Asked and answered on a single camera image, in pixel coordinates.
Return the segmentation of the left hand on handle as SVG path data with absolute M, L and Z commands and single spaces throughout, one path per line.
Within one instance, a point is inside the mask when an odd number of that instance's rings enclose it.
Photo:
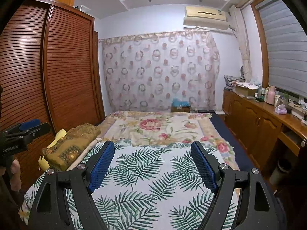
M 1 177 L 5 174 L 6 167 L 1 166 Z M 14 192 L 17 192 L 21 189 L 21 171 L 20 171 L 20 164 L 18 159 L 13 155 L 12 156 L 12 165 L 10 166 L 10 172 L 12 173 L 12 177 L 10 178 L 9 184 L 10 189 Z M 7 191 L 7 185 L 1 178 L 1 192 Z

